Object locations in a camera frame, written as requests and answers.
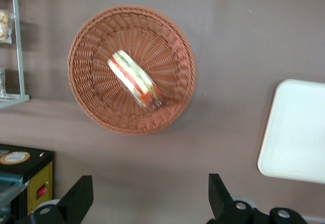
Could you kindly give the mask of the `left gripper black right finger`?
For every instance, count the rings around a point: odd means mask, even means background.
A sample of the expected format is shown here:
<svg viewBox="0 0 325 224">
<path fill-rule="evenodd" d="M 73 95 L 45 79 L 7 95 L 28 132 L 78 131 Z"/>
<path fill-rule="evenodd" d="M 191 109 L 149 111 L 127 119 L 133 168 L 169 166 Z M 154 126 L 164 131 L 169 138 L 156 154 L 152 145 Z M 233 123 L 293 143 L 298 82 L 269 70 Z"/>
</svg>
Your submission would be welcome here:
<svg viewBox="0 0 325 224">
<path fill-rule="evenodd" d="M 253 208 L 242 200 L 233 200 L 219 174 L 209 174 L 208 199 L 214 215 L 208 224 L 252 223 Z"/>
</svg>

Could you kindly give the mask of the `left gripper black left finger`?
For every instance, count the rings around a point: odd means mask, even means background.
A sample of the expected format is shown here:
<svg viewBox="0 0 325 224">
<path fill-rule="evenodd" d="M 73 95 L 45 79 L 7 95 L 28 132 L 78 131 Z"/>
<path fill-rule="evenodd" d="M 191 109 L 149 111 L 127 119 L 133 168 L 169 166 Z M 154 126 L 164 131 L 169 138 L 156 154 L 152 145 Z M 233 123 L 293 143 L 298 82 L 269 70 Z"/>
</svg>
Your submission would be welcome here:
<svg viewBox="0 0 325 224">
<path fill-rule="evenodd" d="M 52 224 L 72 223 L 83 221 L 93 204 L 92 176 L 84 175 L 70 188 L 57 204 L 47 204 L 17 223 L 22 224 Z"/>
</svg>

